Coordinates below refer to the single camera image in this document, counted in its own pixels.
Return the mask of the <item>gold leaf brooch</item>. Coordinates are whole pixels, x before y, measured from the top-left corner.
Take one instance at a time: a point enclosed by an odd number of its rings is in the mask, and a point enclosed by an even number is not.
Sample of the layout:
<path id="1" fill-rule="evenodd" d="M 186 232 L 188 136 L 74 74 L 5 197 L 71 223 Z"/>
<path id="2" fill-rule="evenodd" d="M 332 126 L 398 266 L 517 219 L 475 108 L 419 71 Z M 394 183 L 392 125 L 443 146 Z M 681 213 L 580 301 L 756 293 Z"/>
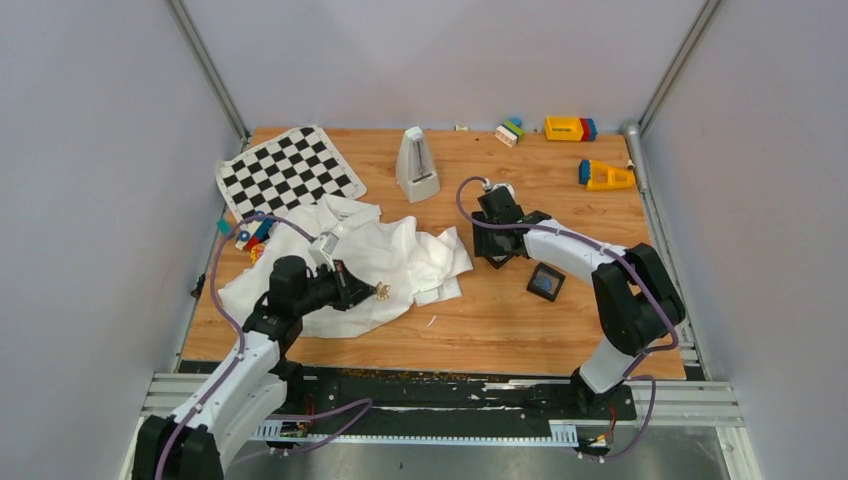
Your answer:
<path id="1" fill-rule="evenodd" d="M 375 286 L 375 297 L 378 302 L 387 301 L 390 298 L 391 286 L 383 282 L 379 282 Z"/>

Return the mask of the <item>black square frame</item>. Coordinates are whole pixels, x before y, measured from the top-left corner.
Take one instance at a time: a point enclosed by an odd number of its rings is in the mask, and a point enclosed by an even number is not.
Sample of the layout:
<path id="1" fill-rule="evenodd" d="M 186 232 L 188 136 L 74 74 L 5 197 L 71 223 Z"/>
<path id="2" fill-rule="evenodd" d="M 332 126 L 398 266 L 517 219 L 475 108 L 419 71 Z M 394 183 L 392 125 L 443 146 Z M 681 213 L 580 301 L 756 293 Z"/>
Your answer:
<path id="1" fill-rule="evenodd" d="M 507 262 L 515 257 L 513 251 L 505 249 L 494 240 L 486 240 L 482 247 L 483 258 L 494 269 L 502 268 Z"/>

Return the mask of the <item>white button-up shirt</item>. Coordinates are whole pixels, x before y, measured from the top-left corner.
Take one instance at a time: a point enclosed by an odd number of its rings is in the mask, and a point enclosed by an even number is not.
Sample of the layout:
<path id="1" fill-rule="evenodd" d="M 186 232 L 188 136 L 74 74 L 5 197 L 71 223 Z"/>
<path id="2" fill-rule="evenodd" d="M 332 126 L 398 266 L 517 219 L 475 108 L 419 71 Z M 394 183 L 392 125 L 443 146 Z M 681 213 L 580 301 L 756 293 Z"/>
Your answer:
<path id="1" fill-rule="evenodd" d="M 459 275 L 472 270 L 472 260 L 455 228 L 434 236 L 417 228 L 413 216 L 384 223 L 379 206 L 326 195 L 312 205 L 300 205 L 276 224 L 257 263 L 219 289 L 224 310 L 243 323 L 260 295 L 267 291 L 272 264 L 297 255 L 309 267 L 306 234 L 333 232 L 339 243 L 333 258 L 343 260 L 359 279 L 391 286 L 390 298 L 373 296 L 348 311 L 323 308 L 305 316 L 302 334 L 318 338 L 355 338 L 423 306 L 460 296 Z"/>

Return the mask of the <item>black square frame box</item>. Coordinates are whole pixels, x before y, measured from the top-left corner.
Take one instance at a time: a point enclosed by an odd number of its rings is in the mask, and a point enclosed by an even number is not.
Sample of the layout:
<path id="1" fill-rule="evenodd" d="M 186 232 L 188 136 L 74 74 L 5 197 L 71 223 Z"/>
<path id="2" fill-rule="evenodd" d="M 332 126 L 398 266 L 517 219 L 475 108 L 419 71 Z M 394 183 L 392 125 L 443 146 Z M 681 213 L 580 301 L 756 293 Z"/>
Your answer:
<path id="1" fill-rule="evenodd" d="M 526 290 L 544 300 L 555 302 L 566 281 L 566 275 L 556 268 L 539 262 L 535 267 Z"/>

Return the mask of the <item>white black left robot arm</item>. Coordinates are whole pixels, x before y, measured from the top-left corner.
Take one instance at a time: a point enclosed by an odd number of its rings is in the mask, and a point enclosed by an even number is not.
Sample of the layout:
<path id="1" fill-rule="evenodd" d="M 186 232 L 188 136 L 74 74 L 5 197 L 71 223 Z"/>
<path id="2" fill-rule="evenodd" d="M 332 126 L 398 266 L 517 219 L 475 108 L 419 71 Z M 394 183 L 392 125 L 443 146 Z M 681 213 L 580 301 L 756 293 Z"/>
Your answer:
<path id="1" fill-rule="evenodd" d="M 226 359 L 168 416 L 149 416 L 137 434 L 134 479 L 221 479 L 256 428 L 275 410 L 306 400 L 303 368 L 286 359 L 306 315 L 352 309 L 377 292 L 341 260 L 310 270 L 299 256 L 276 260 L 269 288 L 238 329 Z"/>

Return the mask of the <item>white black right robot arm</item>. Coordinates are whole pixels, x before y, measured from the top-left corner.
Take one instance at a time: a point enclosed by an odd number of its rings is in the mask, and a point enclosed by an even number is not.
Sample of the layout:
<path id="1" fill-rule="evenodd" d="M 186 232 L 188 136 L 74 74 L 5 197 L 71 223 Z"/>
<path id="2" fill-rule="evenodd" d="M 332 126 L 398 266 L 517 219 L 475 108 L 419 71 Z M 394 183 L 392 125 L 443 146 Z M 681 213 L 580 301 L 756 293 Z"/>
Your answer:
<path id="1" fill-rule="evenodd" d="M 544 212 L 526 213 L 507 184 L 484 186 L 478 204 L 467 216 L 475 256 L 494 267 L 516 257 L 533 259 L 593 289 L 603 338 L 576 371 L 579 383 L 570 393 L 577 413 L 592 418 L 607 409 L 610 390 L 648 352 L 662 349 L 660 339 L 669 336 L 669 346 L 677 346 L 686 307 L 652 246 L 602 243 Z"/>

